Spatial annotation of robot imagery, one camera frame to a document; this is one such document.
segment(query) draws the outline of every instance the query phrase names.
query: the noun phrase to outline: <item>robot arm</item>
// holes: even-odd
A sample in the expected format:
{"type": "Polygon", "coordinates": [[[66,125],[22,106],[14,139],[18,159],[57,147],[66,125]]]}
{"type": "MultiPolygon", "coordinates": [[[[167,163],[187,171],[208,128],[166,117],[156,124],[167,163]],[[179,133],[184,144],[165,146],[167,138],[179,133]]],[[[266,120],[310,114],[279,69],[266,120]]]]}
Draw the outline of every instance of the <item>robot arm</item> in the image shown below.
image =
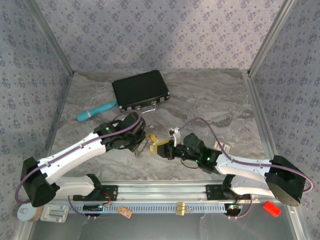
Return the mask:
{"type": "Polygon", "coordinates": [[[42,206],[55,197],[89,196],[95,200],[101,194],[102,185],[94,174],[83,177],[62,177],[65,173],[85,161],[120,147],[134,152],[145,139],[145,120],[140,121],[132,129],[121,134],[103,137],[121,132],[138,120],[135,113],[130,113],[124,120],[102,123],[87,137],[54,155],[36,161],[33,157],[23,162],[21,180],[36,168],[23,187],[33,207],[42,206]]]}
{"type": "Polygon", "coordinates": [[[301,203],[306,179],[295,173],[270,167],[278,165],[299,171],[282,156],[276,155],[273,159],[264,160],[231,156],[233,160],[230,160],[221,151],[206,147],[193,133],[183,139],[183,144],[170,140],[158,145],[157,154],[168,160],[178,157],[195,161],[198,167],[208,174],[226,175],[222,188],[229,197],[258,194],[275,197],[294,207],[301,203]]]}

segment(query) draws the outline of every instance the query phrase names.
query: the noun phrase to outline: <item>black box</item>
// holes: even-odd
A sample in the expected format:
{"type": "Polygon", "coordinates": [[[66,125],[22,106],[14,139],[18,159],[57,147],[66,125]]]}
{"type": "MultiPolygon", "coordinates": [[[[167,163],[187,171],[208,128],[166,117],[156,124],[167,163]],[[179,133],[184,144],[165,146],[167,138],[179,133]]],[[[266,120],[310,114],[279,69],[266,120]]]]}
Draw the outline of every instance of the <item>black box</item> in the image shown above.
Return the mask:
{"type": "Polygon", "coordinates": [[[158,70],[116,80],[112,87],[121,112],[140,109],[170,98],[170,92],[158,70]]]}

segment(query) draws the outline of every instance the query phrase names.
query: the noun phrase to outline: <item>patterned wallpaper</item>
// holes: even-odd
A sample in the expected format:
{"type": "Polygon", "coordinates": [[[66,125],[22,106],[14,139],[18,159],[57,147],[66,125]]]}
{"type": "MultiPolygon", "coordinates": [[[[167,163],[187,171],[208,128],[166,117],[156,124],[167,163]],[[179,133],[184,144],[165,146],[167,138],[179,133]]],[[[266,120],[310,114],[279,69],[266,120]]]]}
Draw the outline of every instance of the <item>patterned wallpaper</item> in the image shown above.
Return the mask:
{"type": "Polygon", "coordinates": [[[306,218],[320,239],[320,2],[298,0],[254,81],[276,148],[315,188],[303,196],[306,218]]]}
{"type": "Polygon", "coordinates": [[[11,240],[22,162],[46,155],[70,78],[24,1],[0,9],[0,240],[11,240]]]}
{"type": "Polygon", "coordinates": [[[248,69],[283,0],[37,0],[75,72],[248,69]]]}

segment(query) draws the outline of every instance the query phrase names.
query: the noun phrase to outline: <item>black cable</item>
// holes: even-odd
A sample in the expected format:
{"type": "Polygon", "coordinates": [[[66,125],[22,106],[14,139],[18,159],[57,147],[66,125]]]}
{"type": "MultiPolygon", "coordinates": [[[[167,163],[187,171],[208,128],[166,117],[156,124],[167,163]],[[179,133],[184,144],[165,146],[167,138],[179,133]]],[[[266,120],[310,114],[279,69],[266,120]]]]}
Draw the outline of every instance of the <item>black cable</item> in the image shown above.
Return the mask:
{"type": "Polygon", "coordinates": [[[193,167],[193,166],[187,166],[187,165],[185,165],[184,162],[182,161],[182,159],[180,159],[180,162],[182,163],[183,166],[185,166],[185,167],[188,168],[188,169],[198,169],[198,168],[199,168],[198,166],[197,166],[197,167],[193,167]]]}

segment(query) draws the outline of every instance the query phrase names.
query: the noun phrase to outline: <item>cyan handle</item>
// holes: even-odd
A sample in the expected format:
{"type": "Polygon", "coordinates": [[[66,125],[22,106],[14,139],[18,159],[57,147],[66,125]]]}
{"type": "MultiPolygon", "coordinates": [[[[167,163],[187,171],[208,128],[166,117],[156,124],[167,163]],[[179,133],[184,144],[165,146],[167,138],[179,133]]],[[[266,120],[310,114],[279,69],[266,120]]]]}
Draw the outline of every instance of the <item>cyan handle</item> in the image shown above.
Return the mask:
{"type": "Polygon", "coordinates": [[[109,109],[113,108],[115,105],[117,105],[117,101],[109,102],[107,104],[98,106],[98,107],[96,107],[94,109],[79,113],[76,116],[76,118],[78,119],[79,122],[82,122],[82,121],[87,120],[87,119],[89,119],[90,117],[92,117],[92,116],[94,116],[96,114],[102,113],[102,112],[104,112],[106,110],[109,110],[109,109]]]}

